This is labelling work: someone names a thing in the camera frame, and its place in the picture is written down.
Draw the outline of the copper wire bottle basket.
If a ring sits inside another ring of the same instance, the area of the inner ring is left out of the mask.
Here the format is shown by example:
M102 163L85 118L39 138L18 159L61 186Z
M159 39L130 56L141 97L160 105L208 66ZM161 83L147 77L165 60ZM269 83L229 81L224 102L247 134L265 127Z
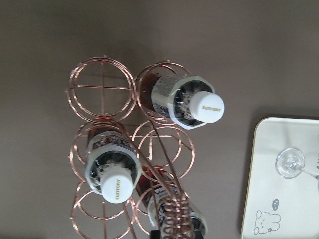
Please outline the copper wire bottle basket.
M142 173L147 167L170 197L175 194L168 186L174 183L181 198L188 198L180 184L195 161L195 148L184 130L170 123L141 104L142 77L155 69L187 72L183 66L170 61L145 67L136 77L122 63L108 58L94 57L79 63L71 71L66 94L71 108L84 120L69 151L69 161L80 182L76 188L70 219L74 230L85 239L103 236L106 239L134 239L139 230L150 236L158 227L151 225L136 186L125 202L113 204L90 188L85 167L89 130L95 128L97 118L111 118L120 125L139 160Z

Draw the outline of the tea bottle rear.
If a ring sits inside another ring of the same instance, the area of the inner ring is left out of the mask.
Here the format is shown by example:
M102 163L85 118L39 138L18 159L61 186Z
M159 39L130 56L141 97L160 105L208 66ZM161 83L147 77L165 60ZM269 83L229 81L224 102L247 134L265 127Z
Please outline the tea bottle rear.
M109 117L95 121L88 132L85 177L93 192L119 204L131 196L142 167L119 124Z

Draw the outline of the cream serving tray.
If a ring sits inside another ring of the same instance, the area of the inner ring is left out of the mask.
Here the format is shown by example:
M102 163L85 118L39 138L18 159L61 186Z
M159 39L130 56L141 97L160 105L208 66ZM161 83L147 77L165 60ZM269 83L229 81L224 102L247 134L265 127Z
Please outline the cream serving tray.
M241 230L243 239L319 236L316 180L304 173L284 179L275 171L276 157L286 148L299 149L306 158L306 169L319 173L319 122L269 117L257 124Z

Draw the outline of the tea bottle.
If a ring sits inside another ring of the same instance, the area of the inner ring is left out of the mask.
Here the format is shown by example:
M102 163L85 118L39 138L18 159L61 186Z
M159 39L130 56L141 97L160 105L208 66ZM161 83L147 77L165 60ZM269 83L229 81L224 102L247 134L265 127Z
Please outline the tea bottle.
M143 167L136 191L145 206L149 221L158 230L150 236L159 239L203 239L207 233L207 223L203 213L188 198L181 198L181 192L174 183L169 183L175 198L169 196L153 173Z
M85 177L93 192L119 204L131 196L142 167L119 124L109 117L95 121L88 132Z
M216 123L225 111L213 85L199 75L148 73L140 83L140 101L186 130Z

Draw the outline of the tea bottle front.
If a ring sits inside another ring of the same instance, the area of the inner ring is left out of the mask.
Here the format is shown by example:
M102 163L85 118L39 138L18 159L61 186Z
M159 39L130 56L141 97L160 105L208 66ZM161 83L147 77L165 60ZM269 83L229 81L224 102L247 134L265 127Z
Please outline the tea bottle front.
M148 73L140 83L140 101L186 130L216 123L225 111L213 85L199 75Z

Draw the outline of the clear wine glass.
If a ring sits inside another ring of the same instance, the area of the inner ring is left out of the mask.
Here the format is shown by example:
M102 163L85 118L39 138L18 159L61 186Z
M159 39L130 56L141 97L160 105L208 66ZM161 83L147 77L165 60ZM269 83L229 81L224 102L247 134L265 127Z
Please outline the clear wine glass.
M286 148L281 151L275 160L275 171L284 179L297 178L302 173L311 176L317 182L317 192L319 192L319 174L306 169L306 158L297 148Z

